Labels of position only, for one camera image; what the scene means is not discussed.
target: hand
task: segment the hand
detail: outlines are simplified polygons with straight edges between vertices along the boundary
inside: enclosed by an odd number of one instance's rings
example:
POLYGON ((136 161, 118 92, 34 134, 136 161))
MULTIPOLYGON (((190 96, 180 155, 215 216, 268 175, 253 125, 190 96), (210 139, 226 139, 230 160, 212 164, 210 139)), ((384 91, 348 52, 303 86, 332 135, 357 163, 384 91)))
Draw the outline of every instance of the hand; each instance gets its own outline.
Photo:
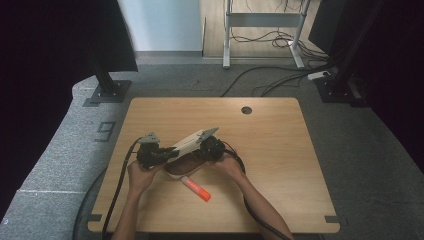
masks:
POLYGON ((222 157, 216 162, 209 162, 209 164, 214 165, 216 168, 228 174, 231 178, 239 177, 243 174, 240 164, 228 153, 224 153, 222 157))
POLYGON ((152 183, 153 177, 164 165, 165 164, 155 166, 150 170, 142 168, 138 161, 134 161, 128 165, 127 171, 130 181, 130 194, 135 194, 140 197, 152 183))

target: black stand base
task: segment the black stand base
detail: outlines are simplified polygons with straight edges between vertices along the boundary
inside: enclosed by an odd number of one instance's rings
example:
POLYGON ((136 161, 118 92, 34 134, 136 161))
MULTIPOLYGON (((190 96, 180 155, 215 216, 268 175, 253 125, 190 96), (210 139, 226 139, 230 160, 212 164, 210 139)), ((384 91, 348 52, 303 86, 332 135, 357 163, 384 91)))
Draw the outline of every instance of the black stand base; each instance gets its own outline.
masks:
POLYGON ((112 93, 105 93, 102 91, 100 85, 94 90, 91 98, 87 98, 84 107, 97 107, 100 103, 121 103, 124 101, 125 94, 131 85, 129 80, 115 80, 113 81, 115 89, 112 93))
POLYGON ((315 80, 321 100, 325 103, 349 103, 352 107, 368 107, 365 101, 362 79, 351 77, 344 91, 334 91, 332 77, 315 80))

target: black curtain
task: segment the black curtain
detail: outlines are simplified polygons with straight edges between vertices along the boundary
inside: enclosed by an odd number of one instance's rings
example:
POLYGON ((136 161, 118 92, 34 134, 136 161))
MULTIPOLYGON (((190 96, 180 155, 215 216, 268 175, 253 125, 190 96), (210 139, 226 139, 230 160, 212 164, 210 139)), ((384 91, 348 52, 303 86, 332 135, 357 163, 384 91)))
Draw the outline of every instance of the black curtain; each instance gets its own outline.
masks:
POLYGON ((1 26, 0 217, 93 75, 91 46, 105 71, 137 71, 116 0, 7 1, 1 26))

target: power strip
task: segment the power strip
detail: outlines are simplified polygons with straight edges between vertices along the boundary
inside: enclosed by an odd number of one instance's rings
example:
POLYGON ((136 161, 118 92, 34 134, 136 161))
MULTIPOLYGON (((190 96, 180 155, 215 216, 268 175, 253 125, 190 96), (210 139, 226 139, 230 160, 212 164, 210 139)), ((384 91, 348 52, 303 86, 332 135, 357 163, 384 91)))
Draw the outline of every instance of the power strip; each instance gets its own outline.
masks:
POLYGON ((322 72, 316 72, 308 75, 308 80, 315 80, 318 78, 328 77, 331 76, 331 74, 328 71, 322 71, 322 72))

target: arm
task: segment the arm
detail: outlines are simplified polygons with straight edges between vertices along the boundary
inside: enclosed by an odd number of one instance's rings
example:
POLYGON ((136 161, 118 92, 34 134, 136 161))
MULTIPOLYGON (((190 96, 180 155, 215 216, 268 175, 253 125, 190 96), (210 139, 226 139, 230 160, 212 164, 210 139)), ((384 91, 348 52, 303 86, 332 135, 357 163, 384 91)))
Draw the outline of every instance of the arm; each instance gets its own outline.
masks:
POLYGON ((125 202, 124 209, 121 213, 118 226, 113 233, 112 240, 116 239, 134 239, 136 224, 138 218, 138 203, 141 195, 150 186, 155 174, 163 167, 156 166, 147 171, 140 167, 137 161, 132 162, 127 170, 129 176, 130 188, 125 202))
MULTIPOLYGON (((215 166, 221 171, 228 174, 240 188, 246 202, 256 215, 266 223, 282 232, 290 239, 294 239, 290 229, 281 215, 275 208, 266 200, 262 194, 252 185, 247 176, 241 171, 240 165, 229 154, 224 154, 220 161, 215 163, 215 166)), ((280 239, 278 236, 259 225, 262 236, 267 240, 280 239)))

